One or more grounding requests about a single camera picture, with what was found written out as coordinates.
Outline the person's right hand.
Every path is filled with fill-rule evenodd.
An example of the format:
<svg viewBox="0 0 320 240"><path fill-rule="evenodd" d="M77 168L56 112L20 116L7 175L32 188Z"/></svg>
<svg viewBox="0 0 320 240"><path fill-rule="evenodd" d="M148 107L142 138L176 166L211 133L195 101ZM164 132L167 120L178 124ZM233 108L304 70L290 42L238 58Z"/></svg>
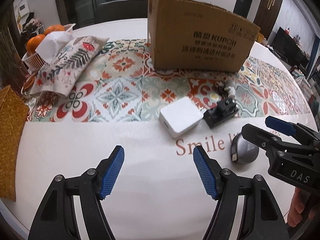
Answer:
<svg viewBox="0 0 320 240"><path fill-rule="evenodd" d="M287 223L290 227L294 228L302 221L302 212L304 209L305 204L302 198L301 189L296 187L287 215Z"/></svg>

